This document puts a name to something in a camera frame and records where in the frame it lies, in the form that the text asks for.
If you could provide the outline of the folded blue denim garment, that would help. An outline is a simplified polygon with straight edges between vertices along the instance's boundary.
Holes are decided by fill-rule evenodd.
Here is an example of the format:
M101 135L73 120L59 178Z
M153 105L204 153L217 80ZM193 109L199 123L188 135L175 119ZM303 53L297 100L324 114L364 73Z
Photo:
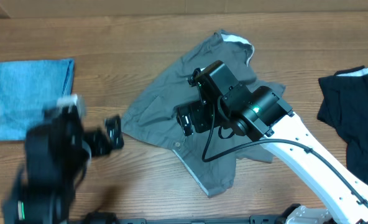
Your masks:
M0 141L24 140L43 109L71 95L75 60L0 62Z

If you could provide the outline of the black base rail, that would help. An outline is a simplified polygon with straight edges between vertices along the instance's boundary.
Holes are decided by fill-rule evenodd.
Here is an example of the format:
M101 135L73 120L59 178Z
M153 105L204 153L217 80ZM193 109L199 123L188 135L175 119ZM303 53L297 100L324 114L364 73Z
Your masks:
M247 218L178 218L147 220L145 218L119 219L114 213L93 212L82 220L72 220L74 224L284 224L284 223L334 223L331 214L326 209L310 209L299 203L290 205L278 215L250 215Z

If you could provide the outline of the grey shorts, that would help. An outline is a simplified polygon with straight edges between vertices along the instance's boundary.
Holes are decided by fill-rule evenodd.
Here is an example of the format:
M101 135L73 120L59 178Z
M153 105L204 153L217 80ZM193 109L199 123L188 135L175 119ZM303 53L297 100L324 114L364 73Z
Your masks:
M216 60L223 61L250 91L265 85L283 95L283 84L257 78L250 66L254 52L253 44L247 39L225 30L215 32L172 63L134 100L122 118L123 132L173 151L208 197L225 192L234 183L237 159L271 163L273 155L258 145L203 162L201 155L208 133L185 136L175 110L199 98L196 88L190 87L187 81L194 69L204 69Z

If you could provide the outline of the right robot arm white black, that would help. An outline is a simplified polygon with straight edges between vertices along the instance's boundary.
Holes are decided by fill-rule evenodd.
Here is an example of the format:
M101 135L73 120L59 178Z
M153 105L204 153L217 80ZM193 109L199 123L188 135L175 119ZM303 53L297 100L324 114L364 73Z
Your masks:
M326 207L319 216L335 223L368 223L368 185L350 173L322 146L292 107L267 86L251 92L235 86L223 93L198 86L200 99L177 108L184 135L214 128L231 129L249 142L211 157L217 160L241 149L261 145L283 161L320 198Z

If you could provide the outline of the black garment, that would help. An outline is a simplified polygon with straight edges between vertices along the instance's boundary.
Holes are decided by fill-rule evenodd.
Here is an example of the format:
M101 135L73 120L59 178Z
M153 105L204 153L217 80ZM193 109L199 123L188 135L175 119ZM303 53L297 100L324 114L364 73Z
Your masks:
M368 185L368 67L337 71L318 79L323 101L317 119L347 144L347 169Z

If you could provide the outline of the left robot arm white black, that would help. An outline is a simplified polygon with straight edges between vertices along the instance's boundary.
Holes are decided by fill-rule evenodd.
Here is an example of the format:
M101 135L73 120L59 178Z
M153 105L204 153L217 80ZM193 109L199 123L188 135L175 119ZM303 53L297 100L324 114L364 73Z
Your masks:
M118 115L105 120L105 130L90 131L75 105L47 110L44 118L26 134L26 165L2 203L5 223L68 223L91 160L124 146Z

